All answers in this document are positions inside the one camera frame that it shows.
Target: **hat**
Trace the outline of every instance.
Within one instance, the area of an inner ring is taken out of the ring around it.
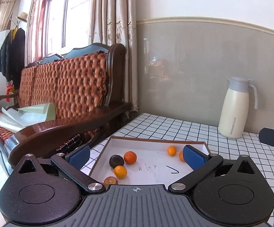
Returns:
[[[16,18],[20,21],[27,22],[27,13],[21,12]]]

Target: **blue gripper pad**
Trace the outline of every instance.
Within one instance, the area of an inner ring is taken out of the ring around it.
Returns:
[[[89,159],[90,159],[90,147],[85,146],[84,148],[79,149],[76,153],[71,155],[68,159],[68,162],[72,166],[74,166],[76,169],[80,170],[88,162]]]
[[[195,149],[190,145],[185,145],[183,148],[182,156],[184,161],[195,171],[199,167],[201,167],[204,163],[206,163],[206,159],[201,155],[202,152]]]

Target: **sofa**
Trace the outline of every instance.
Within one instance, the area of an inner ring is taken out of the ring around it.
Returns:
[[[13,108],[53,102],[56,120],[15,134],[0,127],[0,152],[8,173],[25,154],[54,154],[77,134],[85,142],[97,144],[113,132],[111,127],[119,129],[115,120],[131,107],[122,102],[124,61],[122,44],[92,44],[73,49],[65,57],[54,55],[25,67],[18,93],[0,96],[0,100],[16,97],[18,103]]]

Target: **dark round fruit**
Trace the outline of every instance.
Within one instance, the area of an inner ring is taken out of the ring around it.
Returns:
[[[116,166],[123,166],[124,160],[120,155],[113,155],[109,160],[110,167],[115,168]]]

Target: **checkered tablecloth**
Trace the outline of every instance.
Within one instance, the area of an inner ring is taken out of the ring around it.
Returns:
[[[117,131],[115,136],[137,137],[162,140],[202,141],[211,152],[225,159],[237,159],[240,154],[248,154],[274,192],[274,147],[259,142],[258,135],[244,132],[239,139],[228,139],[218,133],[218,128],[188,121],[143,113]],[[89,174],[92,166],[108,139],[91,150],[90,160],[81,169]],[[274,226],[274,211],[268,221]]]

